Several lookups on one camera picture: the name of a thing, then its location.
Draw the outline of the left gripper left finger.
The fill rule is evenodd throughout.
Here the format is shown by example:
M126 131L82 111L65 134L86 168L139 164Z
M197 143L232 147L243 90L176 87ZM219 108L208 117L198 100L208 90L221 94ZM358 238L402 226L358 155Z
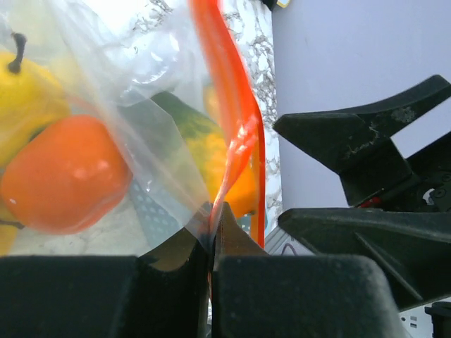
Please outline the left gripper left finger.
M209 258L181 230L143 256L1 259L2 337L203 337Z

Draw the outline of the orange tomato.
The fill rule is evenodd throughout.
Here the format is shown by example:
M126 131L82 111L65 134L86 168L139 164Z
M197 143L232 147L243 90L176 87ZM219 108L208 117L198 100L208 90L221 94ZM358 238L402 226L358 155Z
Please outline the orange tomato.
M48 126L6 166L1 198L30 229L75 234L115 208L131 179L103 122L72 115Z

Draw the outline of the clear zip top bag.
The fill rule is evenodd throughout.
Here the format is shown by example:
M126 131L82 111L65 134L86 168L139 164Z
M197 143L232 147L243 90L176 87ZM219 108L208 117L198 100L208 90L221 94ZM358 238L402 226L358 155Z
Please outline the clear zip top bag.
M2 1L1 52L16 52L13 32L27 38L24 58L60 82L69 116L103 122L132 173L130 185L137 180L205 249L213 244L223 205L229 205L226 194L250 167L257 209L244 216L250 218L250 237L264 246L264 127L218 1L173 1L163 13L138 1L107 1L106 15L86 1ZM172 117L152 100L161 92L176 95L222 130L228 150L214 200ZM75 234L30 229L1 198L1 255L151 250L129 190L93 226Z

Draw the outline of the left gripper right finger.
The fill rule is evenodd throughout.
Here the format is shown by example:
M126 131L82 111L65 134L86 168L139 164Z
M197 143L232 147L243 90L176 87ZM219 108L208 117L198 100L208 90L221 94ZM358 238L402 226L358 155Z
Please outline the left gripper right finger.
M404 337L383 271L355 255L272 256L222 207L213 337Z

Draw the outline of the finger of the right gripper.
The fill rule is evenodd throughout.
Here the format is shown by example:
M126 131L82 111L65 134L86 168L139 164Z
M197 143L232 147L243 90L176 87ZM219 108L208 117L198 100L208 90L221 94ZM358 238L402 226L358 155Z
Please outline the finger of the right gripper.
M413 179L392 137L449 98L450 83L433 75L372 104L285 114L273 128L339 175L348 204L360 206Z
M449 213L291 208L278 226L315 254L375 261L401 311L450 296Z

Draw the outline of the green yellow mango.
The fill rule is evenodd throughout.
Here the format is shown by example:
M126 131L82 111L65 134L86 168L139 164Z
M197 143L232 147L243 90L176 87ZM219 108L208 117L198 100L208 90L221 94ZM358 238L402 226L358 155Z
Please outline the green yellow mango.
M226 169L228 147L221 128L212 119L186 104L170 92L161 92L152 100L175 122L194 163L206 185L209 197L214 200ZM225 196L236 218L257 209L257 186L250 167L246 167Z

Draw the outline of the yellow apple with stem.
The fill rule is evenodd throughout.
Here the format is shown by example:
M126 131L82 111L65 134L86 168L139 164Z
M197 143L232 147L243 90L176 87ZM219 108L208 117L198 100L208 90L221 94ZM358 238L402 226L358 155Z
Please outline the yellow apple with stem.
M60 82L45 67L24 58L27 38L11 34L16 52L1 52L1 167L46 126L69 116Z

